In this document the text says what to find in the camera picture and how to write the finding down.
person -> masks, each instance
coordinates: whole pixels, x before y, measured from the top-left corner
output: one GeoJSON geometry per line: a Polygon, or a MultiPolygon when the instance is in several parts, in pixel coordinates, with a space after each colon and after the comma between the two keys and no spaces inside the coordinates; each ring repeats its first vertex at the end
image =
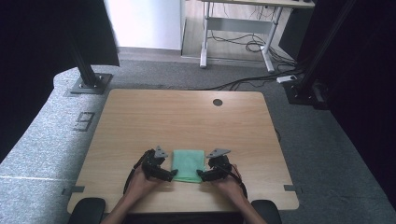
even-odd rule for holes
{"type": "MultiPolygon", "coordinates": [[[[236,165],[233,165],[233,173],[239,175],[236,165]]],[[[161,185],[162,182],[162,180],[152,177],[146,179],[141,166],[138,166],[125,194],[120,198],[114,209],[105,217],[101,224],[121,224],[132,206],[148,195],[153,189],[161,185]]],[[[250,204],[233,177],[228,175],[224,179],[212,181],[211,184],[218,188],[219,191],[235,205],[246,223],[266,223],[250,204]]]]}

wooden table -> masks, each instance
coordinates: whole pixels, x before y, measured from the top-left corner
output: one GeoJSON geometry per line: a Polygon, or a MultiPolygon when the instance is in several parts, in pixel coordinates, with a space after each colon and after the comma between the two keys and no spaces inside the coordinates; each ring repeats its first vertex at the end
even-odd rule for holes
{"type": "MultiPolygon", "coordinates": [[[[250,201],[272,200],[279,209],[299,206],[270,114],[260,92],[113,90],[78,177],[83,192],[72,194],[71,213],[82,198],[106,200],[110,212],[122,195],[132,166],[143,153],[161,146],[174,149],[228,148],[247,187],[250,201]],[[221,106],[213,104],[215,99],[221,106]]],[[[164,183],[140,201],[132,213],[234,211],[210,183],[164,183]]]]}
{"type": "Polygon", "coordinates": [[[271,42],[274,38],[277,24],[279,23],[280,14],[283,7],[293,8],[312,8],[315,4],[311,1],[309,3],[303,0],[201,0],[205,2],[204,14],[204,40],[201,46],[201,61],[200,67],[206,68],[207,58],[207,32],[208,30],[231,31],[253,34],[268,35],[265,40],[265,45],[261,47],[262,57],[269,73],[274,73],[275,69],[271,62],[268,50],[271,47],[271,42]],[[254,20],[237,20],[229,18],[216,18],[210,16],[210,3],[227,3],[240,5],[254,5],[254,6],[268,6],[276,7],[275,16],[272,21],[254,21],[254,20]]]}

desk leg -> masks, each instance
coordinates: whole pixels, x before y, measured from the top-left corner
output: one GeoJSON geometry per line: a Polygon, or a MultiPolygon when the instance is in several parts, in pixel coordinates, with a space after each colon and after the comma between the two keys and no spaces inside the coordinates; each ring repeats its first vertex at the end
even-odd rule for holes
{"type": "Polygon", "coordinates": [[[204,41],[202,42],[202,46],[201,46],[201,62],[200,62],[200,67],[201,68],[206,68],[207,23],[208,23],[208,20],[209,20],[210,3],[204,2],[204,8],[205,8],[205,15],[204,15],[204,41]]]}
{"type": "Polygon", "coordinates": [[[266,41],[265,45],[263,47],[261,47],[261,49],[262,49],[262,57],[264,58],[265,65],[267,65],[267,70],[268,70],[269,73],[274,73],[275,72],[275,69],[274,69],[274,67],[272,65],[272,62],[271,62],[271,58],[270,58],[270,56],[268,54],[268,50],[271,47],[271,42],[272,42],[272,40],[274,38],[275,30],[276,30],[277,24],[279,22],[280,14],[282,13],[282,9],[283,9],[283,7],[277,7],[276,8],[275,17],[274,17],[274,20],[273,20],[273,24],[271,26],[270,33],[268,34],[267,41],[266,41]]]}

folded green towel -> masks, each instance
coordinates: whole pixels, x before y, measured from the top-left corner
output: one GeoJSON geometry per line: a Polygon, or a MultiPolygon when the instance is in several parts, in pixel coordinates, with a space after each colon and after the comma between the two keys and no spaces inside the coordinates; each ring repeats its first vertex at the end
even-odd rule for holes
{"type": "Polygon", "coordinates": [[[180,149],[173,151],[172,170],[178,169],[174,180],[201,183],[197,170],[205,170],[205,152],[203,150],[180,149]]]}

gray carpet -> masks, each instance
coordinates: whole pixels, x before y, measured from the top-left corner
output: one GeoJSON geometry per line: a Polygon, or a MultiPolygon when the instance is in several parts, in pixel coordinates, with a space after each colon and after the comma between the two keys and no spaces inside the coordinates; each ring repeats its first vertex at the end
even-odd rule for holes
{"type": "MultiPolygon", "coordinates": [[[[111,89],[195,90],[266,75],[262,68],[248,66],[212,64],[203,70],[197,63],[120,64],[93,67],[114,75],[103,95],[68,94],[77,69],[54,79],[47,103],[0,165],[0,223],[67,222],[68,191],[77,181],[111,89]],[[94,113],[86,132],[76,131],[81,112],[94,113]]],[[[396,223],[386,195],[329,111],[290,105],[274,81],[259,88],[242,84],[238,90],[264,94],[280,133],[300,201],[297,210],[280,211],[284,223],[396,223]]]]}

